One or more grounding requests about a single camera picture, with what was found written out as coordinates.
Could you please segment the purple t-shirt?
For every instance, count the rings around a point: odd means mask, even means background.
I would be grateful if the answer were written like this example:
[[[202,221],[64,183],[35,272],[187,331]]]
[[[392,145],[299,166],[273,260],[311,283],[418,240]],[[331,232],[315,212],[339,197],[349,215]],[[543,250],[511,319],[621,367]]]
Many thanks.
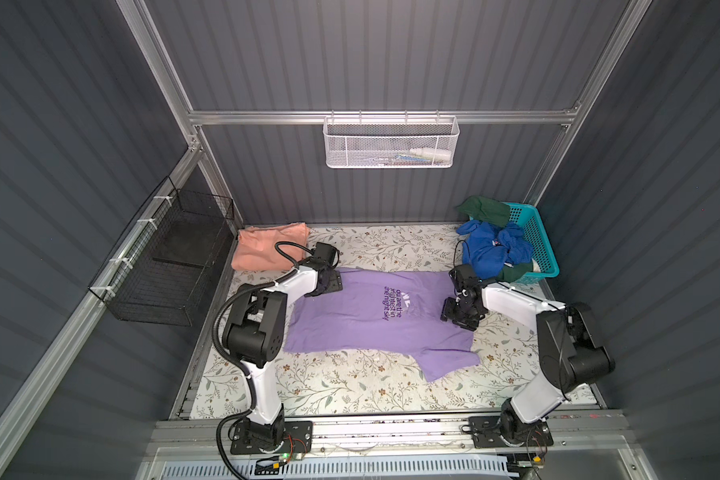
[[[342,289],[294,304],[284,350],[378,350],[411,357],[434,382],[477,366],[474,333],[441,319],[453,285],[446,272],[341,269]]]

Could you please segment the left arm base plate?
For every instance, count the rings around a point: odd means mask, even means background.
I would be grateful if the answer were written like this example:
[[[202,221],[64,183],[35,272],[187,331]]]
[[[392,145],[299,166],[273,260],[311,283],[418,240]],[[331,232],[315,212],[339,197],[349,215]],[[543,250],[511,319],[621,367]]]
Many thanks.
[[[229,452],[232,455],[306,454],[312,449],[313,428],[310,421],[277,420],[271,425],[262,425],[243,419],[229,433]]]

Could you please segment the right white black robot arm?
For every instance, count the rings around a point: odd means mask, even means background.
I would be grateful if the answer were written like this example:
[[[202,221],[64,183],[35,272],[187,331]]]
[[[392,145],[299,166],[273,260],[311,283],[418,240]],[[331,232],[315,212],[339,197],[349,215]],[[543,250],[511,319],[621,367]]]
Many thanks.
[[[468,264],[448,275],[454,295],[444,301],[441,319],[476,330],[489,313],[499,313],[533,329],[540,371],[504,401],[498,417],[472,417],[469,433],[478,448],[501,440],[508,446],[550,446],[547,419],[568,394],[615,370],[594,312],[585,303],[541,299],[496,280],[481,280]]]

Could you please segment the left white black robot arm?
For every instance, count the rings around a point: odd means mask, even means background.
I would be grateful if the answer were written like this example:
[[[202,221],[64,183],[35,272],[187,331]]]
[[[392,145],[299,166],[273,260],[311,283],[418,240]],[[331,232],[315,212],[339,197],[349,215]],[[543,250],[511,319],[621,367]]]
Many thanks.
[[[249,406],[239,416],[240,437],[266,451],[279,447],[285,435],[284,407],[269,363],[285,340],[287,309],[303,297],[343,288],[336,247],[279,241],[275,251],[290,270],[268,282],[241,285],[219,308],[212,333],[215,351],[240,370],[247,387]]]

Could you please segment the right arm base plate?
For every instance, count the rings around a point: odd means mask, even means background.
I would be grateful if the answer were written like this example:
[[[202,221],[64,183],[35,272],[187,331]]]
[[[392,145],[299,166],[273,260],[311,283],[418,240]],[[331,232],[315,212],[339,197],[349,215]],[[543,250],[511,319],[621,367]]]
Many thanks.
[[[540,448],[545,450],[554,445],[548,425],[542,421],[522,423],[512,415],[471,416],[461,427],[476,448]]]

